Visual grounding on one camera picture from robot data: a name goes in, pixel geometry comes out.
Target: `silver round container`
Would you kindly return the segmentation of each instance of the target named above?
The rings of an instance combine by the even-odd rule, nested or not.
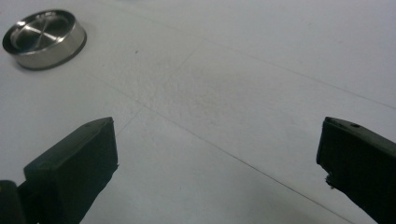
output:
[[[46,10],[13,25],[3,48],[22,67],[41,70],[65,63],[84,47],[87,35],[70,12]]]

